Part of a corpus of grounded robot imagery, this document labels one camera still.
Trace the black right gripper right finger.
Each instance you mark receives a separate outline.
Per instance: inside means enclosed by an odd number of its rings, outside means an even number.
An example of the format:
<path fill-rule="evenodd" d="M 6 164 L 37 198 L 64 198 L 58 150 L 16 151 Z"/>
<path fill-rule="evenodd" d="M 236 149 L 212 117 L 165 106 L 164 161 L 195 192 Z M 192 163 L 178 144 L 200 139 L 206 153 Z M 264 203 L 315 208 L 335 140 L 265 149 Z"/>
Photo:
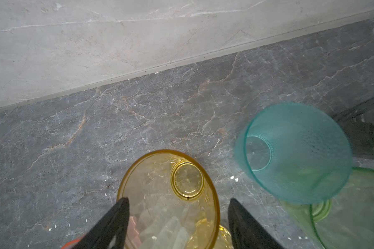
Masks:
<path fill-rule="evenodd" d="M 235 249 L 283 249 L 235 198 L 230 200 L 228 221 Z"/>

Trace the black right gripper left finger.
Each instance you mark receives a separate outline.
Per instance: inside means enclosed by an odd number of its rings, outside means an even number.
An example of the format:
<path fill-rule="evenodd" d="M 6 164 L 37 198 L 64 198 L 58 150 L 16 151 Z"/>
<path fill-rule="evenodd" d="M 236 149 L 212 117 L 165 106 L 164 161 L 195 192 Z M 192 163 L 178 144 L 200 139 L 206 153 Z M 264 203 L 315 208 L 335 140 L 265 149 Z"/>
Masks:
<path fill-rule="evenodd" d="M 129 199 L 123 197 L 74 246 L 75 249 L 122 249 L 129 222 Z"/>

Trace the tall yellow glass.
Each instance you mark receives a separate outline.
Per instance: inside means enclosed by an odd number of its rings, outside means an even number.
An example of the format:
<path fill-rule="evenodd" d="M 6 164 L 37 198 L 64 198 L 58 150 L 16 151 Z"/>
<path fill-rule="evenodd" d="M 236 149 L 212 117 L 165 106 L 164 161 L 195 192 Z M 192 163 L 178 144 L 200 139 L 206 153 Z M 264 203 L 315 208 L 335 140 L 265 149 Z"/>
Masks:
<path fill-rule="evenodd" d="M 216 189 L 204 168 L 162 149 L 127 170 L 117 199 L 128 198 L 126 249 L 212 249 L 220 226 Z"/>

